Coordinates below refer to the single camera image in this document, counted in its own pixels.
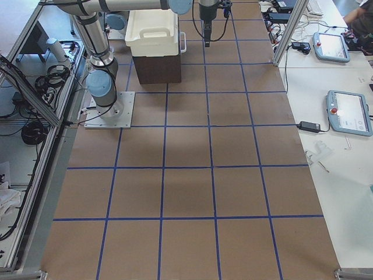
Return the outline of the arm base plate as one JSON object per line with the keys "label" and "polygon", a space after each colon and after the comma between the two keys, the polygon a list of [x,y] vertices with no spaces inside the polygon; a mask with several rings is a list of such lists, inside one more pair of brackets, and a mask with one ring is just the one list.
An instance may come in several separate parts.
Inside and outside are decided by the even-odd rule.
{"label": "arm base plate", "polygon": [[91,98],[90,107],[94,109],[88,111],[88,120],[84,122],[84,127],[87,129],[129,129],[132,124],[134,103],[135,92],[118,92],[116,103],[104,113],[107,109],[97,108],[96,102]]}

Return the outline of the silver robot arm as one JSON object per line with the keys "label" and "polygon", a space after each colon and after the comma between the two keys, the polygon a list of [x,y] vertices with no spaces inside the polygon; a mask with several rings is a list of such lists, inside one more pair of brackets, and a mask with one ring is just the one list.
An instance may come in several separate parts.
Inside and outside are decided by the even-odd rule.
{"label": "silver robot arm", "polygon": [[[193,9],[193,1],[52,1],[73,16],[78,32],[90,54],[93,71],[86,86],[97,106],[98,118],[118,117],[124,109],[118,101],[116,75],[118,62],[110,50],[101,28],[98,13],[126,11],[168,11],[183,15]],[[180,83],[180,55],[170,57],[136,57],[135,68],[141,84]]]}

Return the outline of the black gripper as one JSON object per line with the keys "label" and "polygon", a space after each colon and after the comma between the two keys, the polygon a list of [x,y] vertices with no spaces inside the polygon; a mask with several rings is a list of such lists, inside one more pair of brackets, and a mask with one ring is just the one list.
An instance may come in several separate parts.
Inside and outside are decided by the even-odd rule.
{"label": "black gripper", "polygon": [[203,21],[203,35],[205,47],[210,47],[212,21],[217,16],[218,0],[198,0],[199,16]]}

